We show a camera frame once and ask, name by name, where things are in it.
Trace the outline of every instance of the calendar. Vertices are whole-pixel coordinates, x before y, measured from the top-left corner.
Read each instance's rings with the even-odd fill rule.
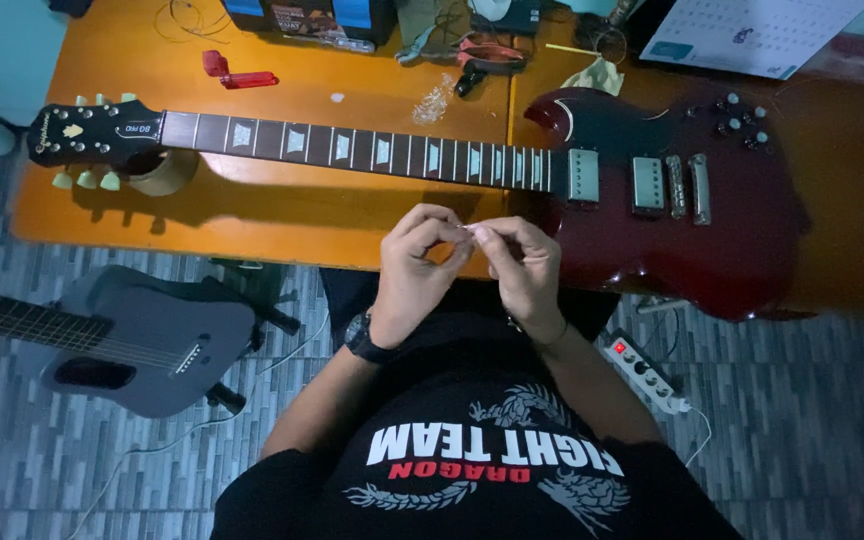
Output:
[[[788,79],[864,0],[678,0],[640,58]]]

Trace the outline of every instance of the red electric guitar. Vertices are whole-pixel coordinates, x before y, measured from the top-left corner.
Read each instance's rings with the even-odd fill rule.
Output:
[[[353,169],[535,193],[536,221],[561,245],[561,281],[599,289],[624,275],[738,321],[778,305],[808,216],[765,110],[735,95],[692,96],[664,114],[587,88],[535,100],[525,117],[555,150],[198,112],[139,101],[50,104],[31,125],[40,166],[149,172],[163,149]],[[67,175],[56,182],[70,188]]]

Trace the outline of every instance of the acoustic guitar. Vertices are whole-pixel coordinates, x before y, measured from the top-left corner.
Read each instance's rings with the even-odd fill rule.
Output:
[[[241,411],[245,399],[219,381],[256,348],[259,322],[218,280],[165,281],[117,265],[76,280],[56,306],[0,296],[0,336],[26,342],[22,371],[55,392],[110,399],[147,418],[203,397]]]
[[[561,245],[567,286],[607,289],[634,275],[731,321],[783,299],[809,219],[765,109],[707,93],[647,111],[563,88],[525,117],[546,129],[552,150],[153,111],[135,99],[50,104],[28,145],[40,166],[110,166],[102,184],[113,189],[179,148],[529,192],[530,215]]]

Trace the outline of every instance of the wooden table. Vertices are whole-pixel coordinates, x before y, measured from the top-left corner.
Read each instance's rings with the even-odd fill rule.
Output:
[[[222,14],[217,0],[196,2],[204,19]],[[229,26],[214,35],[173,43],[153,19],[162,0],[128,8],[97,2],[74,20],[62,45],[50,103],[77,95],[134,92],[151,109],[259,117],[429,137],[505,141],[509,81],[493,77],[471,99],[452,96],[457,67],[422,63],[404,68],[392,58],[398,35],[376,55],[339,52],[306,43],[276,44]],[[180,32],[162,18],[160,30]],[[217,49],[231,71],[272,71],[275,86],[226,90],[202,67]],[[416,105],[438,89],[444,114],[429,125],[413,120]],[[469,222],[504,213],[505,194],[466,186],[335,171],[203,154],[192,181],[174,195],[150,198],[135,190],[54,188],[58,169],[28,165],[11,230],[19,238],[219,256],[247,261],[377,269],[379,240],[419,202],[443,204]],[[466,274],[486,276],[476,255]]]
[[[399,48],[396,37],[375,56],[268,43],[232,27],[216,35],[227,45],[200,38],[176,44],[153,29],[160,6],[160,0],[136,0],[129,9],[100,2],[74,21],[50,101],[135,92],[153,109],[542,145],[542,134],[522,112],[591,60],[539,46],[510,86],[490,77],[473,99],[449,98],[437,122],[419,126],[412,119],[415,105],[443,83],[444,74],[458,73],[428,63],[399,67],[391,58]],[[218,2],[205,10],[205,19],[221,13],[217,9]],[[543,22],[537,40],[571,44],[570,28]],[[271,70],[282,83],[225,90],[202,69],[201,52],[210,48],[228,57],[233,72]],[[620,71],[626,74],[622,99],[659,112],[690,87],[713,84],[629,60]],[[771,98],[766,106],[773,109],[775,135],[812,219],[784,307],[864,313],[864,86],[807,80],[780,85],[743,78],[723,92]],[[340,103],[330,99],[334,93],[343,94]],[[12,231],[34,241],[376,269],[379,240],[415,203],[450,206],[466,221],[509,213],[516,203],[497,190],[214,154],[202,159],[189,185],[160,198],[129,189],[76,187],[70,194],[51,186],[55,170],[30,165]],[[463,274],[486,276],[482,257],[476,255]]]
[[[572,46],[569,24],[543,23],[536,41],[533,61],[512,81],[510,139],[542,146],[543,132],[522,114],[536,97],[558,88],[594,57],[543,46]],[[671,74],[628,59],[619,71],[625,73],[620,97],[657,113],[699,85],[717,87],[723,95],[736,92],[744,101],[769,109],[774,139],[782,145],[795,190],[812,222],[799,241],[792,289],[782,307],[864,313],[863,84],[812,80],[809,75],[787,82],[728,74],[709,80],[711,73]]]

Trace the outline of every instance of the guitar neck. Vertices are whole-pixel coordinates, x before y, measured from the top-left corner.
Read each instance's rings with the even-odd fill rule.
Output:
[[[0,296],[0,336],[72,351],[88,351],[110,322]]]
[[[554,192],[558,152],[449,138],[166,111],[161,144],[505,190]]]

